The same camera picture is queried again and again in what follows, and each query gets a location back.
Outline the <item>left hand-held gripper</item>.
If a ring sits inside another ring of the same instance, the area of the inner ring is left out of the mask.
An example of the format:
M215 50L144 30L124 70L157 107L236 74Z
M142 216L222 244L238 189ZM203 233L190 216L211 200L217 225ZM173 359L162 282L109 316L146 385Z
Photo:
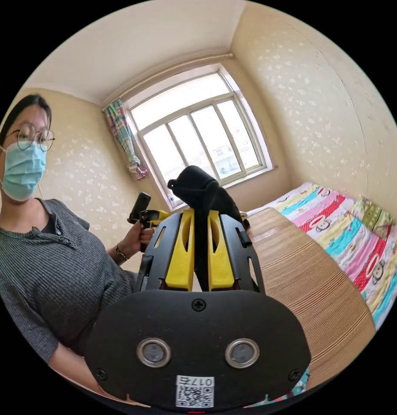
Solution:
M144 210L139 213L131 213L127 218L127 222L135 224L137 221L143 225L144 228L156 228L158 225L170 217L168 212L162 210Z

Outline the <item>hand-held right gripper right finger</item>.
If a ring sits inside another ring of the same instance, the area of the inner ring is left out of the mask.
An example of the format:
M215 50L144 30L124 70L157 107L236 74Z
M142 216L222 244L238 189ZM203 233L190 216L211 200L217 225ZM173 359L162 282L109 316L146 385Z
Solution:
M207 217L207 261L209 291L232 289L235 279L218 211Z

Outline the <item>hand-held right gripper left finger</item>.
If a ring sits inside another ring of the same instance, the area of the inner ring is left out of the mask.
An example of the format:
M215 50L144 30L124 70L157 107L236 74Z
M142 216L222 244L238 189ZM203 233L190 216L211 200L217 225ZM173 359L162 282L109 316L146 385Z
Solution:
M194 209L186 209L180 215L174 247L165 283L169 289L191 291L194 279L195 217Z

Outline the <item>person's left hand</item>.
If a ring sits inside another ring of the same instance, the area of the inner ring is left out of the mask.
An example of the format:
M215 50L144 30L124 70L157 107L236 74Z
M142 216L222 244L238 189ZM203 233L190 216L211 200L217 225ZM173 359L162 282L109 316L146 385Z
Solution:
M119 242L119 250L129 259L141 251L143 244L148 245L150 243L154 233L153 228L145 228L137 221L124 239Z

